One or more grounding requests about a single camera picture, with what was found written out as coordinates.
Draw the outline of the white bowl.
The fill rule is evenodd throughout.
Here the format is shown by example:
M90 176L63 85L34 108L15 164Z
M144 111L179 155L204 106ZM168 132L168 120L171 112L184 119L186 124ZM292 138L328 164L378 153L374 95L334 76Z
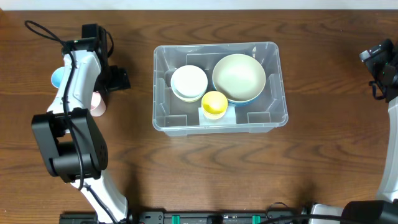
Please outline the white bowl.
M170 85L183 96L197 96L207 89L208 78L201 68L185 65L173 73Z

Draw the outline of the yellow bowl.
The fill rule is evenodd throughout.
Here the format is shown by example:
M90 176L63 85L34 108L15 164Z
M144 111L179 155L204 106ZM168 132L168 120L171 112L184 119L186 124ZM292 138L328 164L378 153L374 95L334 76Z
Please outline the yellow bowl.
M193 102L198 101L202 96L197 96L197 97L194 97L194 98L185 98L185 97L176 95L176 97L179 98L180 100L184 101L184 102L193 103Z

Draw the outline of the yellow cup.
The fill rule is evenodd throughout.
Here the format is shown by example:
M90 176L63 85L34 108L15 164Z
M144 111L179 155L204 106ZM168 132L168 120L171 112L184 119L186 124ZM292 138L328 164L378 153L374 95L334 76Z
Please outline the yellow cup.
M219 114L226 111L228 102L224 94L217 91L205 93L201 99L201 109L211 114Z

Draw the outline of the large beige bowl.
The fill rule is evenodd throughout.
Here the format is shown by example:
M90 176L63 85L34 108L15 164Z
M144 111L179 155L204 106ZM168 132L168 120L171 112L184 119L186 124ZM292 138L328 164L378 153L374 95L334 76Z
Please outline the large beige bowl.
M231 54L215 65L212 82L216 90L229 93L233 100L250 100L263 91L266 73L255 58Z

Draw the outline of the dark blue bowl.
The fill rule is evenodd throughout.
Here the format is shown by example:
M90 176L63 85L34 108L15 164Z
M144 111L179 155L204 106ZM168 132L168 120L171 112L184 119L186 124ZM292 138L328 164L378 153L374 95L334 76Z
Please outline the dark blue bowl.
M245 105L249 105L251 103L253 103L254 101L256 101L259 97L260 97L260 93L258 95L256 95L254 98L251 98L250 100L243 100L243 101L239 101L239 100L233 100L232 97L230 96L229 93L225 92L225 91L221 91L221 90L216 90L217 92L220 92L222 94L224 94L224 96L227 99L227 102L229 105L234 105L234 106L245 106Z

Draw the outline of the grey bowl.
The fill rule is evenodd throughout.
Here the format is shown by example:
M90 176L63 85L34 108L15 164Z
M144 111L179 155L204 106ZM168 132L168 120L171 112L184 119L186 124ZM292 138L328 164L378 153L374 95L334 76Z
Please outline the grey bowl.
M182 96L182 97L185 97L185 98L194 98L194 97L197 97L197 96L203 96L205 93L206 93L206 90L204 90L202 93L200 93L199 95L197 95L197 96L183 96L180 92L178 92L176 89L172 89L172 91L173 91L173 93L174 93L174 95L176 96L176 95L178 95L178 96Z

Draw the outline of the cream white cup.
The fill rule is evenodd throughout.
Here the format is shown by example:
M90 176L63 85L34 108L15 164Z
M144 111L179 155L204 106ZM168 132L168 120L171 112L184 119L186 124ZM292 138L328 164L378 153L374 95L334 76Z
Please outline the cream white cup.
M225 115L226 111L223 111L223 112L221 112L221 113L219 113L219 114L211 114L211 113L209 113L209 112L203 110L202 113L203 113L203 115L204 115L206 118L212 119L212 120L216 120L216 119L222 118L222 117Z

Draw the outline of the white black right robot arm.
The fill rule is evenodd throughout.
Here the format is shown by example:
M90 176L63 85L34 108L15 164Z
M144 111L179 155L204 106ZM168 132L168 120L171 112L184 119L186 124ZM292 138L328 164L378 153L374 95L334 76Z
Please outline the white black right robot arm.
M389 39L359 54L372 76L369 86L375 100L387 103L388 142L386 158L374 196L348 202L342 207L314 203L306 215L337 217L309 218L304 223L391 223L397 224L397 46Z

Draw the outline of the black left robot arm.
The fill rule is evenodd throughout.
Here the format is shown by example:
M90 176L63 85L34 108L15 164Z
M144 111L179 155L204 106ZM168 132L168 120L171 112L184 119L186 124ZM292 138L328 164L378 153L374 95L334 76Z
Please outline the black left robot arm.
M123 68L109 65L111 34L85 24L81 38L61 40L43 27L40 36L62 45L64 73L55 99L32 118L32 130L49 174L77 188L95 209L96 223L131 223L127 198L107 172L108 148L91 114L94 92L131 87Z

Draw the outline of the pink cup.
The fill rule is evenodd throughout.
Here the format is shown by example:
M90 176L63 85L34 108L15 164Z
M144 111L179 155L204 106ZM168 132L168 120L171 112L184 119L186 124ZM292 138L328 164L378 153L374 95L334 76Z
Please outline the pink cup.
M103 115L105 111L106 111L106 105L101 97L101 94L98 92L93 92L91 97L91 107L90 107L91 115L94 117L99 117Z

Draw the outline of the light blue cup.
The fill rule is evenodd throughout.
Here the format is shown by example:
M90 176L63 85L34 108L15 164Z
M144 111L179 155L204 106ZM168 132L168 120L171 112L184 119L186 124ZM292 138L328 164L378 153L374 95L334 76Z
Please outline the light blue cup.
M60 88L64 71L65 67L60 67L53 72L50 81L55 88Z

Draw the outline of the clear plastic storage bin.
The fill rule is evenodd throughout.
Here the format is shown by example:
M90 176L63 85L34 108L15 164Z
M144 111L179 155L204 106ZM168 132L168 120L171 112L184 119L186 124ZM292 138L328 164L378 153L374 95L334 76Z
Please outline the clear plastic storage bin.
M256 59L266 74L266 85L250 103L229 104L226 114L206 118L201 102L184 102L172 91L173 73L184 65L201 68L208 77L215 65L231 54ZM154 50L153 127L168 136L215 133L266 133L284 126L289 116L284 91L279 47L273 42L160 45Z

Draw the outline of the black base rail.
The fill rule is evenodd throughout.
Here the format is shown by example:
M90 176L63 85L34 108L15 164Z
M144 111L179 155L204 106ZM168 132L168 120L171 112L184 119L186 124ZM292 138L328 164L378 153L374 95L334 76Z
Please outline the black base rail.
M295 215L288 210L271 210L265 213L169 213L143 212L140 215L128 214L127 218L118 223L140 224L255 224L268 218ZM59 224L106 223L101 222L94 213L64 213L60 215Z

